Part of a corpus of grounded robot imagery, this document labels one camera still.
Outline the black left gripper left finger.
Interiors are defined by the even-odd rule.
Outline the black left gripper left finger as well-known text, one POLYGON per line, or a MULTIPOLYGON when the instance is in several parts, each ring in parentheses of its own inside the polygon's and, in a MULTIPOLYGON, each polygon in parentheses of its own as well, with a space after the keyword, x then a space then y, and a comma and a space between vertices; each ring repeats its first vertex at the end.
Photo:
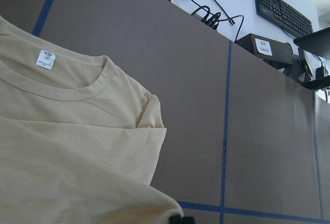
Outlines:
POLYGON ((169 224, 181 224, 182 217, 180 215, 174 215, 169 218, 169 224))

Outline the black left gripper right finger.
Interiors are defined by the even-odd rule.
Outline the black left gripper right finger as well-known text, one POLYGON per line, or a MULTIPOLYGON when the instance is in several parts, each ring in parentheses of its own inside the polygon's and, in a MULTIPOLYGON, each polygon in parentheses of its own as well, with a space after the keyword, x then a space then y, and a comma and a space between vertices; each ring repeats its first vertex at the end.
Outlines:
POLYGON ((184 216, 181 221, 182 224, 195 224, 195 219, 192 216, 184 216))

